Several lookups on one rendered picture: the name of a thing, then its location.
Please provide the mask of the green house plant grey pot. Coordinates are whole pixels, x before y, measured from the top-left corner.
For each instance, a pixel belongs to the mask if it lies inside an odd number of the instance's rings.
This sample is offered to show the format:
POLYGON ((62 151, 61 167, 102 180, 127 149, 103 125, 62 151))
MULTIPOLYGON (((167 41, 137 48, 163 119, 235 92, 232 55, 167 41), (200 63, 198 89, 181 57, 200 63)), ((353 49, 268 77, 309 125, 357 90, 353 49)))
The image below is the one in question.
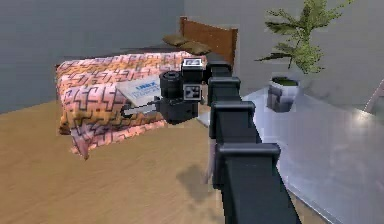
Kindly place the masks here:
MULTIPOLYGON (((342 10, 354 1, 342 0, 337 6, 328 8, 328 0, 304 0, 298 17, 282 8, 268 10, 267 14, 279 18, 279 21, 267 20, 266 27, 274 34, 286 36, 286 39, 274 46, 274 52, 257 61, 287 58, 288 68, 295 65, 303 75, 320 73, 323 70, 319 65, 323 52, 319 46, 311 43, 312 32, 340 18, 342 10)), ((289 112, 301 90, 301 81, 293 74, 273 76, 268 86, 267 107, 274 112, 289 112)))

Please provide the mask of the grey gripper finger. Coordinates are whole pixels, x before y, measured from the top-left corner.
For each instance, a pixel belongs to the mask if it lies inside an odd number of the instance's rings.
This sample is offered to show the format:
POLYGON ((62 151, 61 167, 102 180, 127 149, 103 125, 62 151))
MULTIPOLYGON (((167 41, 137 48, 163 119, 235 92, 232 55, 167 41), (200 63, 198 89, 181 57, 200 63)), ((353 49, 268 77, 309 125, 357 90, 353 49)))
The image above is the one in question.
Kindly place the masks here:
POLYGON ((147 114, 152 111, 156 111, 158 104, 158 101, 150 101, 147 104, 141 106, 135 106, 133 103, 126 103, 121 108, 120 113, 124 118, 131 118, 134 114, 147 114))

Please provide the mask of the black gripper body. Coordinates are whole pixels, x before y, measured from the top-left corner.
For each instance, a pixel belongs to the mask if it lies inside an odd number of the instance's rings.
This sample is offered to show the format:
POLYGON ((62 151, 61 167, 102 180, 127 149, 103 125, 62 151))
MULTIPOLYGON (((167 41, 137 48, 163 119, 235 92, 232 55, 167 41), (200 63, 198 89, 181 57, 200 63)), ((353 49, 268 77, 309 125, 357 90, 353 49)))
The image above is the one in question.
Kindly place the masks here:
POLYGON ((161 100, 159 111, 168 124, 176 125, 198 116, 198 105, 185 101, 183 79, 178 71, 160 75, 161 100))

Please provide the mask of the bed with pink patterned blanket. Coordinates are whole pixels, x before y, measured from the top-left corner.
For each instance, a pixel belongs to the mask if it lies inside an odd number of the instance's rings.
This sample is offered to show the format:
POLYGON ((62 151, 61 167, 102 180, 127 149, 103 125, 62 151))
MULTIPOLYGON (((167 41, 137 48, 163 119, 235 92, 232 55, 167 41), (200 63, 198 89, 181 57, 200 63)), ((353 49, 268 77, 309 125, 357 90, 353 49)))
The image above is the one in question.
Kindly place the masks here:
POLYGON ((83 158, 93 148, 122 141, 150 129, 161 127, 164 119, 158 113, 134 114, 124 118, 120 110, 128 99, 116 89, 119 82, 147 76, 158 76, 168 70, 178 70, 188 56, 234 63, 238 30, 221 28, 180 18, 176 34, 207 45, 211 52, 193 55, 164 41, 160 45, 128 48, 87 59, 73 59, 55 66, 56 91, 61 104, 59 133, 72 137, 71 151, 83 158))

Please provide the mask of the olive brown pillow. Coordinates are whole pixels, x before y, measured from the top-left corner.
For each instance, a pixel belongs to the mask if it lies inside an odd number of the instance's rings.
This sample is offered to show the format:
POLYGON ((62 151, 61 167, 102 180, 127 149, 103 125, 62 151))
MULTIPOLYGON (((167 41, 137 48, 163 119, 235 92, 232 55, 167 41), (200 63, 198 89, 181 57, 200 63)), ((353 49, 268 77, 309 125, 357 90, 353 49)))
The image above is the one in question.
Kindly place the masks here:
POLYGON ((165 35, 162 40, 172 46, 181 46, 188 42, 188 39, 179 34, 165 35))
POLYGON ((194 41, 186 42, 180 48, 193 55, 205 55, 211 52, 207 45, 194 41))

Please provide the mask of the pale blue book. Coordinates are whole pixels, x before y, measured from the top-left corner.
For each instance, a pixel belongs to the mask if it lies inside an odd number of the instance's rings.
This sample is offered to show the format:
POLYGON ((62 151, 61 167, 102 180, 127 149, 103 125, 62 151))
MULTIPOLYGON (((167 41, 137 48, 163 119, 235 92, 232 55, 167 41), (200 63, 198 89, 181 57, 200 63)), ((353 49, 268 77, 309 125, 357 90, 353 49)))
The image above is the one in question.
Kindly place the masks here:
POLYGON ((147 76, 132 81, 119 82, 116 89, 126 97, 134 107, 146 105, 155 96, 161 95, 160 79, 158 76, 147 76))

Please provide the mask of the grey glossy table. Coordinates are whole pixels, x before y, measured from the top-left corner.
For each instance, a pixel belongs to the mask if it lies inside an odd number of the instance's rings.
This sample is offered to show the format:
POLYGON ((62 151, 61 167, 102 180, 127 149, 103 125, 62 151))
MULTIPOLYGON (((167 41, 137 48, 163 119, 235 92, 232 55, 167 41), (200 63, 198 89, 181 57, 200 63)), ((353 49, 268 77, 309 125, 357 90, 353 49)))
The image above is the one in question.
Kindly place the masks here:
POLYGON ((384 126, 360 110, 307 95, 289 112, 267 107, 267 90, 243 98, 264 143, 281 149, 277 169, 297 197, 328 224, 384 224, 384 126))

